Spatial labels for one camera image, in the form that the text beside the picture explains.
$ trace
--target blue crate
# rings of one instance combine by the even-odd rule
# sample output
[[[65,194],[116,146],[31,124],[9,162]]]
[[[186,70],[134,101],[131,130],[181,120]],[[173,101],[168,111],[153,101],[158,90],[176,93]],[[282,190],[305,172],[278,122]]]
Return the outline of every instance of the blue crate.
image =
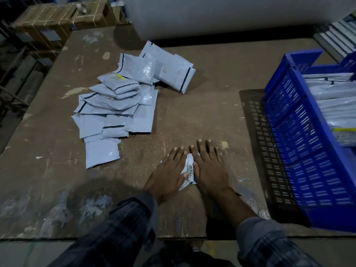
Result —
[[[339,64],[313,66],[322,52],[285,54],[263,105],[296,201],[311,225],[356,232],[356,148],[340,147],[302,76],[356,72],[356,53]]]

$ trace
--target worn tabletop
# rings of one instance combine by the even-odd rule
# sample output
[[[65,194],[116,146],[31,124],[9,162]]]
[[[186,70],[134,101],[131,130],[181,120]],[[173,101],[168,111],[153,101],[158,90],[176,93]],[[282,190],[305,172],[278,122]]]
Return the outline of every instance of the worn tabletop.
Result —
[[[263,89],[283,54],[316,48],[309,38],[165,48],[197,70],[184,95],[159,89],[150,134],[119,144],[121,159],[85,169],[85,144],[71,116],[78,94],[117,68],[121,52],[138,56],[145,42],[132,26],[73,32],[0,157],[0,237],[75,238],[120,200],[139,193],[171,148],[212,139],[222,149],[231,186],[269,217],[239,91]],[[159,207],[159,236],[206,237],[214,213],[195,186]],[[291,236],[338,235],[285,225]]]

